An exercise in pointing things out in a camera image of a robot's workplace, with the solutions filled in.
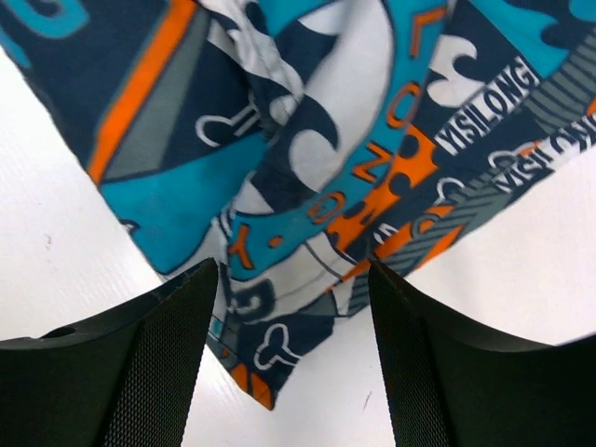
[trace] black mesh panel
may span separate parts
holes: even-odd
[[[380,267],[371,268],[369,289],[397,445],[453,446],[448,436],[424,323]]]

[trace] clothing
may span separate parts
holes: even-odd
[[[155,271],[218,261],[208,345],[270,409],[368,259],[406,276],[596,142],[592,0],[6,0],[0,43]]]

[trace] black plastic piece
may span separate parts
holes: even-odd
[[[217,277],[208,260],[45,337],[0,342],[0,446],[180,446]]]
[[[596,445],[596,336],[547,346],[497,331],[380,263],[369,287],[399,446]]]

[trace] cartoon graphic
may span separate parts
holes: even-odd
[[[271,368],[276,362],[295,366],[300,359],[288,348],[290,333],[284,324],[272,324],[264,334],[264,340],[254,353],[254,364],[259,370],[265,371]]]

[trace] white backdrop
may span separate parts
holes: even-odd
[[[596,331],[596,150],[409,280],[501,330],[546,343]],[[158,277],[0,53],[0,340],[40,336]],[[371,314],[307,356],[268,412],[206,350],[184,446],[393,445]]]

